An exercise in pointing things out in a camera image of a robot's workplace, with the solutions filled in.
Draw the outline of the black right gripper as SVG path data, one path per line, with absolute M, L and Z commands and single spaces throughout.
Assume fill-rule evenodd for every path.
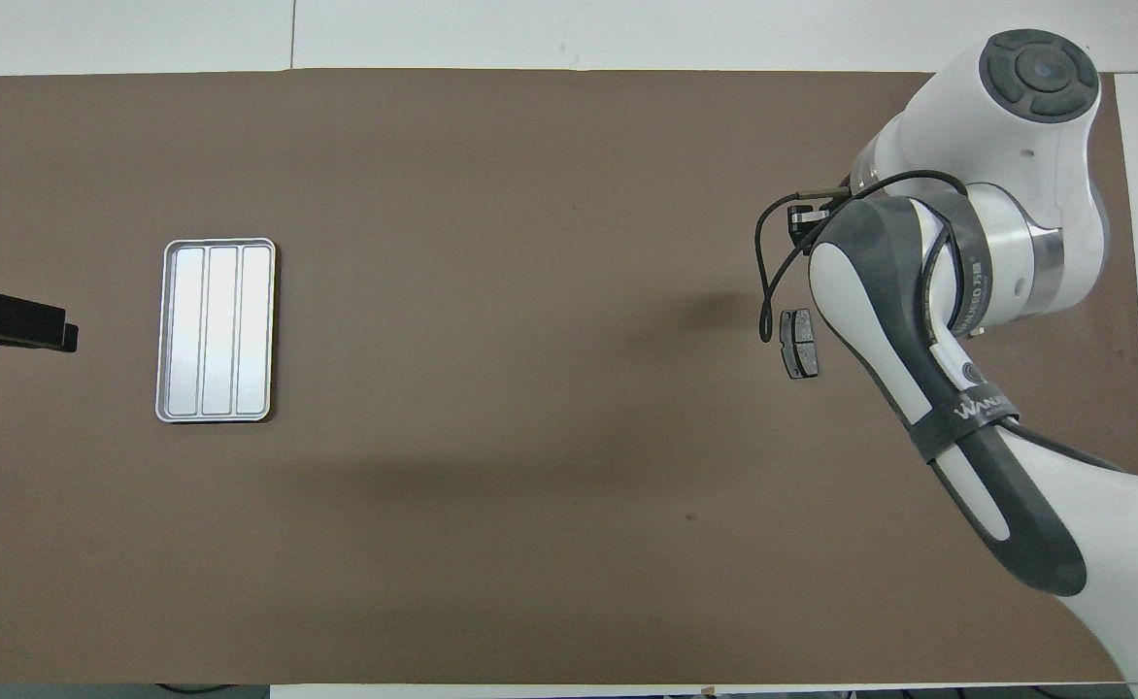
M 805 239 L 834 212 L 834 200 L 798 203 L 787 207 L 787 233 L 791 239 Z

